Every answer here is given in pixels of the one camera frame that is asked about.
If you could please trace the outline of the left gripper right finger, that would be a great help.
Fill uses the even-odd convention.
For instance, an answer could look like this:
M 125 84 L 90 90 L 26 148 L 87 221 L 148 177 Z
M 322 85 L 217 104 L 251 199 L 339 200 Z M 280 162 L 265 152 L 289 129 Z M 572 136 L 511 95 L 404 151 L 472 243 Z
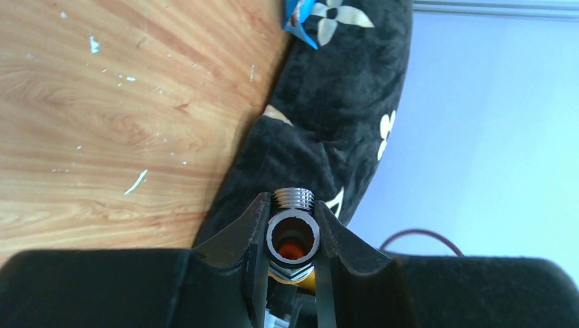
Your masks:
M 578 288 L 539 258 L 388 256 L 319 201 L 320 327 L 577 327 Z

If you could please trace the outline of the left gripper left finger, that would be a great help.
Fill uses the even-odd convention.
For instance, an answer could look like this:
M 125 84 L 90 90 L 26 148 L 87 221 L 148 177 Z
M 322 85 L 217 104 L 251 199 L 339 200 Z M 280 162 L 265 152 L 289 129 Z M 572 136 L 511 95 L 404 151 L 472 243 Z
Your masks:
M 1 268 L 2 327 L 263 327 L 270 195 L 193 249 L 22 251 Z

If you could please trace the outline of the yellow brass water faucet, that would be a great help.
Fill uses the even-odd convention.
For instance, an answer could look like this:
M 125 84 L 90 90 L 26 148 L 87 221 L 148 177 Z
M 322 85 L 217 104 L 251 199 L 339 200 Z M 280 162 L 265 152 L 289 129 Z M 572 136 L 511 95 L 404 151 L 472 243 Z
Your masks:
M 279 243 L 277 252 L 286 260 L 298 260 L 306 255 L 306 247 L 295 238 L 287 238 Z M 316 292 L 315 271 L 311 263 L 297 275 L 290 275 L 280 270 L 275 271 L 270 267 L 269 276 L 278 283 L 294 285 L 312 293 Z

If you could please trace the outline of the silver threaded pipe fitting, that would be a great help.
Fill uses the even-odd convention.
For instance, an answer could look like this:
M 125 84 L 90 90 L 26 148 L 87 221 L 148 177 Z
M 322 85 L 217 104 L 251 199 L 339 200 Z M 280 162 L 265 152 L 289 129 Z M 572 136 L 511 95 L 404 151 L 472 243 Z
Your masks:
M 281 284 L 299 284 L 313 272 L 320 227 L 313 218 L 314 194 L 299 187 L 277 189 L 277 205 L 266 230 L 269 274 Z

